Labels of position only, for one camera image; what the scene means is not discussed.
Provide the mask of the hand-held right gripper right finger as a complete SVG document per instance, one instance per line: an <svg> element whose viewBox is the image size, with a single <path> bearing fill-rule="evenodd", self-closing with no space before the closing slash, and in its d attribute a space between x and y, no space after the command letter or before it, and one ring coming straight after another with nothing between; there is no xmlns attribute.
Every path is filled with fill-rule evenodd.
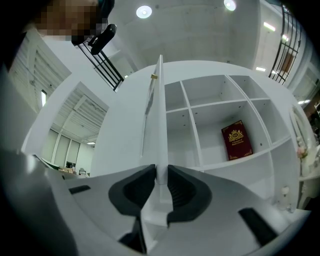
<svg viewBox="0 0 320 256"><path fill-rule="evenodd" d="M202 174L181 166L167 167L167 187L173 206L167 215L167 224L193 221L208 208L212 201L212 191L201 179Z"/></svg>

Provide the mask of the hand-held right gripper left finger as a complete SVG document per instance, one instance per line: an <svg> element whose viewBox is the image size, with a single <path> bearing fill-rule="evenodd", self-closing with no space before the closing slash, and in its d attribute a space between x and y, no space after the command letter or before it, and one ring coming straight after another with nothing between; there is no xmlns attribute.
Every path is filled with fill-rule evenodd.
<svg viewBox="0 0 320 256"><path fill-rule="evenodd" d="M151 164L114 183L108 191L110 202L122 215L139 217L155 187L156 174Z"/></svg>

